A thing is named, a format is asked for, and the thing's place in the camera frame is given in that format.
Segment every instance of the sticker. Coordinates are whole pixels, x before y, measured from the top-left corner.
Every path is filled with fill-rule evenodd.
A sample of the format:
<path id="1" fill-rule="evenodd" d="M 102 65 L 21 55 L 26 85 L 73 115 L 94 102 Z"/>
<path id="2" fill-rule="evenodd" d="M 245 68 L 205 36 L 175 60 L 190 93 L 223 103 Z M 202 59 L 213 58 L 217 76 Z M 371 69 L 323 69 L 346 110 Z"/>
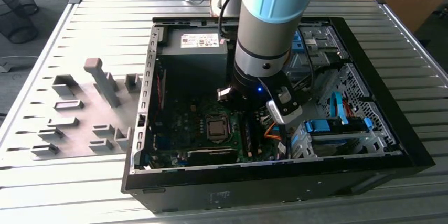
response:
<path id="1" fill-rule="evenodd" d="M 182 48 L 219 47 L 218 34 L 185 34 L 181 42 Z"/>
<path id="2" fill-rule="evenodd" d="M 231 199 L 231 192 L 230 191 L 221 191 L 218 193 L 210 194 L 209 203 L 211 204 L 226 204 Z"/>
<path id="3" fill-rule="evenodd" d="M 283 154 L 287 154 L 287 147 L 282 142 L 279 142 L 278 148 L 279 148 L 279 150 L 282 151 Z"/>

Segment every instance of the aluminum table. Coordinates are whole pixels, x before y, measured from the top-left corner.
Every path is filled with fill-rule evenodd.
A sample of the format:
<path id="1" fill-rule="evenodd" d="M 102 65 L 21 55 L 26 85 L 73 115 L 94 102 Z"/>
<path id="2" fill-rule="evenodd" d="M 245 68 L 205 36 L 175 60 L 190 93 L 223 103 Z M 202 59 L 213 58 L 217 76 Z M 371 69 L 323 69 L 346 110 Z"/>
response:
<path id="1" fill-rule="evenodd" d="M 209 2 L 195 7 L 182 0 L 69 4 L 0 129 L 3 223 L 447 223 L 448 77 L 390 7 L 375 1 L 314 0 L 306 15 L 346 18 L 437 161 L 431 169 L 359 196 L 155 216 L 121 192 L 125 154 L 31 159 L 35 138 L 18 132 L 29 120 L 39 124 L 47 116 L 34 101 L 46 101 L 35 94 L 49 85 L 49 69 L 82 68 L 78 58 L 94 52 L 117 80 L 143 73 L 151 19 L 209 15 Z"/>

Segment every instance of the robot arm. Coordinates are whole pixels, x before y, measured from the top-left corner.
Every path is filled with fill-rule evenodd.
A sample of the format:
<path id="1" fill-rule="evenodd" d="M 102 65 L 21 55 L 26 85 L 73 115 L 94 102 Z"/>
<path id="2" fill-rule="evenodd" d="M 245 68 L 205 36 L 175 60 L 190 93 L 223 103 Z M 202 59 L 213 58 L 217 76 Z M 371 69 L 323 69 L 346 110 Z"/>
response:
<path id="1" fill-rule="evenodd" d="M 279 124 L 301 113 L 301 102 L 282 69 L 310 0 L 243 0 L 235 52 L 235 88 L 246 96 L 261 85 L 273 101 L 269 109 Z"/>

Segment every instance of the floor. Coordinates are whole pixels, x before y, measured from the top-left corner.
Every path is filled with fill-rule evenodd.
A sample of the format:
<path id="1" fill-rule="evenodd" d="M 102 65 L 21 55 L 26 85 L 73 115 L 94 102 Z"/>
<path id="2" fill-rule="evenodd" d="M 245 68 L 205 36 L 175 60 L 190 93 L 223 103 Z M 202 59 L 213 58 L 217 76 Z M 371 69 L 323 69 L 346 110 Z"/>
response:
<path id="1" fill-rule="evenodd" d="M 65 11 L 69 0 L 35 0 L 41 7 L 39 12 L 33 16 L 33 21 L 39 30 L 39 37 L 30 43 L 17 45 L 0 36 L 0 57 L 5 56 L 39 56 L 61 15 Z M 430 40 L 427 49 L 448 70 L 448 19 L 439 19 L 431 16 L 417 32 L 421 40 Z M 9 113 L 11 105 L 17 99 L 21 88 L 29 77 L 34 66 L 34 58 L 9 59 L 14 65 L 10 73 L 0 73 L 0 114 Z"/>

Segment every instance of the blue latch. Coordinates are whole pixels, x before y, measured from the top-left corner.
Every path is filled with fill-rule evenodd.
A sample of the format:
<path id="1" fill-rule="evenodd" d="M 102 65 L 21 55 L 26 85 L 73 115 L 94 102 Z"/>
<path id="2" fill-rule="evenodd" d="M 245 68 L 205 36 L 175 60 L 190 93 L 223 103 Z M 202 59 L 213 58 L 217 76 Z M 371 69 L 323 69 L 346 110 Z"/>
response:
<path id="1" fill-rule="evenodd" d="M 345 105 L 343 105 L 343 95 L 341 92 L 334 91 L 331 94 L 330 99 L 330 116 L 339 117 L 343 120 L 343 124 L 349 124 Z"/>
<path id="2" fill-rule="evenodd" d="M 303 47 L 303 41 L 299 35 L 299 32 L 294 34 L 294 39 L 293 39 L 293 47 L 291 47 L 293 52 L 305 52 L 305 47 Z"/>
<path id="3" fill-rule="evenodd" d="M 311 125 L 311 122 L 306 122 L 307 132 L 314 132 L 314 127 Z"/>
<path id="4" fill-rule="evenodd" d="M 370 118 L 365 118 L 365 123 L 366 123 L 367 128 L 374 129 L 374 123 Z"/>
<path id="5" fill-rule="evenodd" d="M 315 132 L 331 131 L 329 121 L 326 119 L 311 121 Z"/>

